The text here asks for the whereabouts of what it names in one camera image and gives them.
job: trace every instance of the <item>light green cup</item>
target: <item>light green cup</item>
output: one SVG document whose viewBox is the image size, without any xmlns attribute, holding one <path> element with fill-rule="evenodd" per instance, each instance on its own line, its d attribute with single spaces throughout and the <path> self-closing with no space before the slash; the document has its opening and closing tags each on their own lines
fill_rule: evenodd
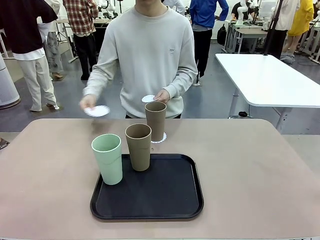
<svg viewBox="0 0 320 240">
<path fill-rule="evenodd" d="M 103 134 L 92 141 L 91 147 L 104 183 L 119 183 L 122 180 L 121 138 L 115 134 Z"/>
</svg>

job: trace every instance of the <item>sweatshirt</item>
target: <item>sweatshirt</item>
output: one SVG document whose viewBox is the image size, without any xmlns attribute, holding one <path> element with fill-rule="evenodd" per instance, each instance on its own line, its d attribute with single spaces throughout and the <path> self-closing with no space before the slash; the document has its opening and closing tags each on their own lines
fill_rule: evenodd
<svg viewBox="0 0 320 240">
<path fill-rule="evenodd" d="M 84 94 L 98 97 L 118 68 L 123 78 L 120 100 L 130 117 L 145 118 L 142 98 L 161 89 L 170 95 L 166 118 L 181 114 L 182 94 L 198 73 L 189 20 L 170 8 L 148 17 L 134 7 L 112 20 Z"/>
</svg>

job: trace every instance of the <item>brown cup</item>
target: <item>brown cup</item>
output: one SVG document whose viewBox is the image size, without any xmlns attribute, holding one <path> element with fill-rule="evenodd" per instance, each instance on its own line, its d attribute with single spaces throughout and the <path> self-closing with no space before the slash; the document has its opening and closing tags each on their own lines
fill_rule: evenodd
<svg viewBox="0 0 320 240">
<path fill-rule="evenodd" d="M 150 166 L 151 128 L 142 123 L 128 126 L 125 130 L 132 168 L 147 170 Z"/>
<path fill-rule="evenodd" d="M 152 101 L 144 108 L 146 123 L 152 129 L 151 141 L 159 142 L 164 138 L 167 105 L 160 101 Z"/>
</svg>

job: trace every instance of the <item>plaid shirt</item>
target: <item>plaid shirt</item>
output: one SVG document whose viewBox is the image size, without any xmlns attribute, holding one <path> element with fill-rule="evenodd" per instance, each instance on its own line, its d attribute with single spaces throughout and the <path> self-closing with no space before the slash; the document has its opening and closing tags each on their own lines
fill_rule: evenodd
<svg viewBox="0 0 320 240">
<path fill-rule="evenodd" d="M 87 36 L 95 31 L 93 19 L 99 13 L 95 0 L 63 0 L 63 5 L 74 34 Z"/>
</svg>

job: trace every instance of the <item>paper cup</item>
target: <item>paper cup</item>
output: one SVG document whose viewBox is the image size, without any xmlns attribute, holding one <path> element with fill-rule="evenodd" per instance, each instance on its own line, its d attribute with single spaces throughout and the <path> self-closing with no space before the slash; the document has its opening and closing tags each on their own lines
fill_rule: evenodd
<svg viewBox="0 0 320 240">
<path fill-rule="evenodd" d="M 142 123 L 130 125 L 125 130 L 132 168 L 145 171 L 150 166 L 151 128 Z"/>
<path fill-rule="evenodd" d="M 115 185 L 122 180 L 121 138 L 115 134 L 97 136 L 91 144 L 103 181 Z"/>
<path fill-rule="evenodd" d="M 151 141 L 160 142 L 164 138 L 167 105 L 153 101 L 147 103 L 144 108 L 146 123 L 152 129 Z"/>
</svg>

